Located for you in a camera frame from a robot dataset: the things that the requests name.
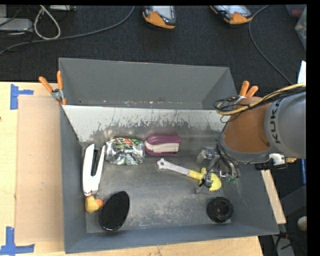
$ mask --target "black carpet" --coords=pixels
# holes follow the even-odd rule
[[[8,5],[8,17],[14,16],[19,7]],[[133,11],[132,6],[76,7],[71,12],[50,10],[59,20],[59,40],[41,40],[35,33],[23,36],[0,33],[0,81],[38,82],[38,77],[44,76],[50,83],[56,83],[60,57],[216,66],[230,68],[238,92],[242,82],[248,80],[259,86],[256,95],[263,97],[295,84],[301,61],[307,60],[295,31],[299,18],[290,16],[283,4],[270,5],[261,12],[265,5],[247,5],[252,14],[259,13],[250,24],[238,27],[224,23],[208,5],[175,6],[177,25],[173,31],[146,26],[142,6],[135,6]],[[33,21],[39,10],[39,5],[24,5],[17,18]],[[63,39],[113,26],[131,11],[124,23],[111,29]],[[57,33],[47,15],[39,21],[38,31],[45,37]],[[34,40],[41,42],[28,43]],[[21,42],[25,44],[12,47]],[[299,161],[287,169],[272,170],[272,176],[280,199],[303,185]]]

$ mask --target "white stapler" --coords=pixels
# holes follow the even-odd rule
[[[95,148],[95,144],[91,144],[85,150],[82,170],[82,187],[86,197],[98,192],[105,152],[105,145],[101,149],[97,149]]]

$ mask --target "gray plastic bin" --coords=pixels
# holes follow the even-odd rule
[[[104,162],[98,197],[125,190],[130,210],[124,225],[104,231],[99,212],[85,211],[82,164],[86,147],[113,137],[145,140],[151,135],[182,138],[178,157],[166,160],[199,171],[203,146],[214,146],[223,124],[213,103],[237,94],[228,67],[60,58],[68,105],[60,108],[64,249],[102,251],[272,235],[279,233],[264,180],[254,166],[240,166],[236,183],[196,193],[198,181],[160,171],[160,157],[137,166]],[[207,204],[223,196],[233,205],[225,223],[212,222]]]

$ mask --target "wire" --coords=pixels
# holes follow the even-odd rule
[[[257,49],[257,50],[260,52],[260,54],[266,59],[266,61],[269,62],[270,65],[271,65],[272,67],[274,67],[274,68],[279,72],[279,74],[282,75],[282,76],[289,82],[289,84],[292,85],[293,83],[289,80],[289,78],[287,78],[287,77],[266,57],[266,55],[264,55],[264,53],[259,49],[259,47],[258,47],[257,43],[255,42],[255,40],[254,40],[254,38],[253,38],[253,36],[252,36],[252,33],[251,33],[251,24],[252,24],[252,21],[254,20],[254,18],[255,18],[259,13],[261,13],[263,10],[265,10],[268,6],[269,6],[269,4],[266,5],[265,7],[261,8],[260,10],[258,10],[258,11],[252,16],[252,20],[250,20],[250,22],[249,22],[249,34],[250,34],[250,38],[251,38],[251,41],[253,42],[254,46],[256,47],[256,49]]]
[[[50,39],[57,39],[60,37],[61,35],[61,29],[60,29],[60,26],[58,24],[58,22],[56,21],[56,19],[51,15],[51,13],[42,5],[40,4],[41,6],[41,10],[38,12],[38,14],[36,15],[35,19],[34,19],[34,23],[33,23],[33,27],[34,27],[34,31],[35,33],[41,38],[41,39],[44,39],[44,40],[50,40]],[[44,14],[47,14],[50,19],[53,21],[53,23],[55,24],[56,28],[58,29],[58,32],[57,32],[57,35],[54,36],[54,37],[45,37],[43,36],[42,34],[39,33],[38,29],[37,29],[37,24],[39,22],[39,19],[40,19],[40,16],[41,15],[44,15]]]
[[[243,111],[246,111],[246,110],[249,110],[249,109],[252,109],[252,108],[257,108],[257,107],[260,107],[262,105],[265,105],[265,104],[268,104],[270,102],[273,102],[275,100],[278,100],[279,98],[285,98],[285,97],[288,97],[288,96],[291,96],[293,94],[296,94],[296,93],[302,93],[302,92],[305,92],[306,91],[306,82],[301,82],[301,83],[297,83],[297,84],[293,84],[293,85],[290,85],[290,86],[287,86],[287,87],[284,87],[282,89],[279,89],[279,90],[276,90],[275,92],[272,92],[250,104],[246,104],[246,105],[241,105],[241,104],[237,104],[238,106],[242,106],[242,107],[239,107],[239,108],[236,108],[236,109],[233,109],[233,110],[224,110],[225,108],[229,108],[230,106],[234,107],[236,106],[236,104],[234,105],[230,105],[228,104],[227,106],[225,107],[221,107],[223,103],[225,102],[230,102],[232,100],[235,100],[236,98],[228,98],[228,99],[225,99],[224,101],[220,102],[218,105],[215,106],[216,108],[216,112],[220,115],[223,115],[223,116],[230,116],[230,115],[233,115],[233,114],[237,114],[237,113],[241,113]]]
[[[97,34],[97,33],[101,33],[101,32],[113,29],[113,28],[121,25],[122,23],[124,23],[131,16],[131,14],[133,13],[134,9],[135,9],[135,5],[132,7],[132,9],[129,12],[129,14],[123,20],[121,20],[120,22],[118,22],[118,23],[116,23],[114,25],[111,25],[111,26],[108,26],[108,27],[104,27],[104,28],[101,28],[101,29],[98,29],[98,30],[95,30],[95,31],[92,31],[92,32],[83,33],[83,34],[75,34],[75,35],[59,37],[59,38],[53,38],[53,39],[47,39],[47,40],[33,40],[33,41],[28,41],[28,42],[17,43],[17,44],[11,45],[11,46],[7,47],[6,49],[0,51],[0,56],[3,53],[7,52],[7,51],[12,51],[12,48],[19,47],[19,46],[22,46],[22,45],[37,44],[37,43],[43,43],[43,42],[52,42],[52,41],[66,40],[66,39],[75,39],[75,38],[80,38],[80,37],[87,37],[87,36],[90,36],[90,35],[93,35],[93,34]]]

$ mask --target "black round object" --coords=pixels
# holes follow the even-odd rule
[[[118,230],[126,221],[130,206],[127,192],[120,191],[112,195],[102,207],[99,224],[106,231]]]
[[[231,218],[234,210],[228,199],[223,196],[217,196],[208,203],[206,213],[212,221],[224,223]]]

